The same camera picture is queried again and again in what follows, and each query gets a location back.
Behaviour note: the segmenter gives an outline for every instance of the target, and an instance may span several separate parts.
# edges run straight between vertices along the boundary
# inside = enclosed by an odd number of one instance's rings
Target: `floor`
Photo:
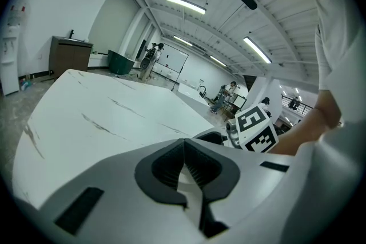
[[[95,69],[89,70],[89,72],[116,76],[108,69]],[[119,75],[118,77],[129,81],[142,82],[137,77],[139,73],[139,70],[133,69],[129,74]],[[165,87],[169,90],[174,86],[174,82],[155,73],[152,73],[152,78],[147,80],[146,83]],[[6,97],[0,96],[0,172],[10,190],[11,172],[18,141],[30,114],[52,84],[53,79],[50,79],[48,76],[36,78],[32,80],[32,86],[25,91],[10,94]],[[177,89],[178,85],[174,87],[173,92],[176,93]],[[215,115],[209,111],[204,118],[215,127],[225,127],[224,115]]]

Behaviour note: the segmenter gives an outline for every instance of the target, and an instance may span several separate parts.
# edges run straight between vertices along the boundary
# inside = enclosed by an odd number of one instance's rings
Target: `person's arm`
[[[295,155],[304,142],[316,141],[320,135],[335,128],[341,112],[328,90],[320,90],[314,109],[291,130],[279,136],[279,143],[269,152],[272,154]]]

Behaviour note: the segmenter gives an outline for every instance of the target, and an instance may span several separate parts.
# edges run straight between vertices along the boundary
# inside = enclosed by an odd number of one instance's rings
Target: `desk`
[[[210,110],[210,106],[200,96],[200,93],[183,83],[179,84],[177,96],[201,116],[204,116]]]
[[[212,127],[168,89],[68,70],[40,100],[21,135],[14,195],[39,209],[104,158]]]

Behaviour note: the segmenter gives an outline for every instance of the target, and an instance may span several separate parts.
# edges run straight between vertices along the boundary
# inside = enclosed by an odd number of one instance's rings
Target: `fluorescent light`
[[[217,60],[214,56],[210,56],[213,60],[215,60],[216,62],[218,62],[219,64],[223,65],[226,67],[225,64],[223,64],[220,60]]]
[[[167,1],[170,1],[170,2],[174,2],[176,4],[179,4],[179,5],[183,5],[189,9],[193,9],[194,11],[198,12],[198,13],[201,13],[201,14],[205,14],[206,12],[206,9],[201,7],[201,6],[198,6],[194,3],[191,3],[187,0],[167,0]]]
[[[257,52],[257,54],[262,57],[262,59],[265,61],[265,63],[272,63],[271,60],[269,60],[269,58],[263,53],[263,51],[261,49],[259,49],[257,47],[256,44],[254,44],[252,42],[252,40],[250,40],[248,37],[245,37],[244,38],[244,42],[247,43],[250,47],[252,47],[252,49]]]
[[[181,38],[178,38],[177,36],[174,36],[174,38],[177,39],[177,40],[179,40],[179,41],[181,41],[181,42],[183,42],[183,43],[185,43],[185,44],[187,44],[188,46],[192,46],[191,43],[188,43],[187,41],[185,41],[185,40],[183,40]]]

